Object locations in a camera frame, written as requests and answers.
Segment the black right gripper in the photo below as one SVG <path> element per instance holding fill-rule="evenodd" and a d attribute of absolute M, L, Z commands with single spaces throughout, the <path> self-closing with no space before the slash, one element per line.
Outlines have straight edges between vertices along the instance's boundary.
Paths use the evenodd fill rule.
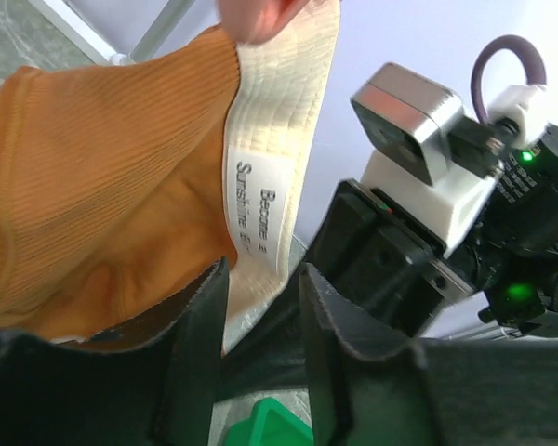
<path fill-rule="evenodd" d="M 409 214 L 350 179 L 339 183 L 309 261 L 342 296 L 413 336 L 442 308 L 474 293 L 442 252 Z"/>

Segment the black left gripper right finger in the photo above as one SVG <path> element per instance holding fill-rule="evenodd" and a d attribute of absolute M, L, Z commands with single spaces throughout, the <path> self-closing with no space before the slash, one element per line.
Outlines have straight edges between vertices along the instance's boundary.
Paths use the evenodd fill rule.
<path fill-rule="evenodd" d="M 410 338 L 313 266 L 299 304 L 318 445 L 558 445 L 558 341 Z"/>

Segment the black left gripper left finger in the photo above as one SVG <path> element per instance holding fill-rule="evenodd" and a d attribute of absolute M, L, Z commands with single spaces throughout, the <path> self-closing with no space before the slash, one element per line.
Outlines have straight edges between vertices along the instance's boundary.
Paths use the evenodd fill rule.
<path fill-rule="evenodd" d="M 84 343 L 0 330 L 0 445 L 204 445 L 229 271 Z"/>

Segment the orange underwear with cream waistband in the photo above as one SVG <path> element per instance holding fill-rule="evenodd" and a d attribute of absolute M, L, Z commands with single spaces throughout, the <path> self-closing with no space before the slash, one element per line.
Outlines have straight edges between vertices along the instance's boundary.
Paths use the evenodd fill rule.
<path fill-rule="evenodd" d="M 126 66 L 22 67 L 0 89 L 0 328 L 85 340 L 228 261 L 227 316 L 290 276 L 340 4 L 260 45 L 218 25 Z"/>

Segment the pink clothes peg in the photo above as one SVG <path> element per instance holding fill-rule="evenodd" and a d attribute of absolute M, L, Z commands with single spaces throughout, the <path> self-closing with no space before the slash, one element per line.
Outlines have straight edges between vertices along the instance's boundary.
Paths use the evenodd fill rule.
<path fill-rule="evenodd" d="M 219 0 L 220 25 L 238 44 L 260 45 L 281 32 L 308 0 Z"/>

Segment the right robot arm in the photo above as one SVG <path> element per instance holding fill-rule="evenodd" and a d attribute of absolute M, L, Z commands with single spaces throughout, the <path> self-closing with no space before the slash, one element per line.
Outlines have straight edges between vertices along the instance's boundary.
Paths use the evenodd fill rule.
<path fill-rule="evenodd" d="M 385 193 L 344 181 L 307 258 L 342 295 L 407 335 L 484 293 L 480 321 L 558 338 L 558 126 L 509 155 L 451 256 Z"/>

